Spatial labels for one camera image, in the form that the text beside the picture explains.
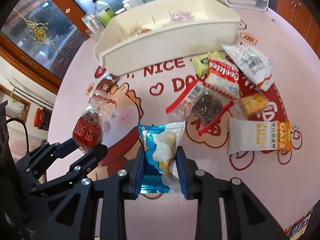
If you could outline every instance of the cabinet door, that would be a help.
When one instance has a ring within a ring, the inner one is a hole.
[[[277,13],[287,22],[291,22],[294,0],[278,0]]]
[[[304,5],[302,0],[295,0],[291,25],[301,34],[302,37],[306,38],[312,15],[308,8]]]
[[[320,58],[320,28],[314,18],[311,20],[310,30],[306,41]]]

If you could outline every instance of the pink table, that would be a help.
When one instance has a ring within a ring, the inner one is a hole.
[[[238,31],[236,42],[240,42],[241,33],[244,39],[248,37],[245,33],[249,33],[252,42],[257,41],[256,47],[274,60],[276,82],[268,91],[272,110],[254,119],[289,120],[292,151],[227,155],[228,118],[234,115],[232,110],[202,137],[197,135],[198,121],[189,120],[180,144],[199,168],[220,179],[239,177],[243,180],[286,228],[320,198],[317,143],[320,134],[320,61],[298,32],[274,11],[236,11],[247,24],[246,30]],[[88,104],[85,91],[90,83],[97,85],[94,45],[92,40],[82,45],[65,75],[52,113],[50,143],[71,137],[77,119]],[[115,130],[114,137],[107,141],[108,166],[98,167],[90,173],[92,179],[96,176],[102,179],[108,175],[108,170],[114,172],[126,159],[134,158],[141,145],[136,129],[139,122],[160,125],[175,121],[165,113],[165,108],[194,78],[195,71],[189,60],[190,57],[169,60],[121,77],[118,89],[127,94],[122,100],[129,100],[133,110],[124,123],[125,128]],[[246,79],[242,79],[241,88],[244,95],[254,89]],[[47,171],[48,180],[65,174],[69,165],[81,156],[77,150],[65,159],[57,160]],[[197,203],[185,201],[182,194],[165,194],[156,200],[140,196],[135,202],[127,201],[125,207],[128,239],[194,239]]]

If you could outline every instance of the blue and white wrapper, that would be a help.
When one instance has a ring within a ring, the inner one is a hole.
[[[139,134],[146,152],[140,193],[181,192],[179,178],[172,171],[185,127],[185,122],[160,126],[139,124]]]

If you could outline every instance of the plastic bottle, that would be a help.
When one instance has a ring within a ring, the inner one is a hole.
[[[104,25],[108,25],[109,21],[116,16],[110,5],[99,0],[92,0],[95,4],[94,11]]]

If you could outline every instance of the white box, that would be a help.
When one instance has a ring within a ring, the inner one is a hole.
[[[170,13],[188,11],[193,21],[170,22]],[[155,0],[112,18],[94,54],[99,64],[123,75],[165,60],[234,44],[240,16],[217,0]],[[136,25],[152,31],[127,38]]]

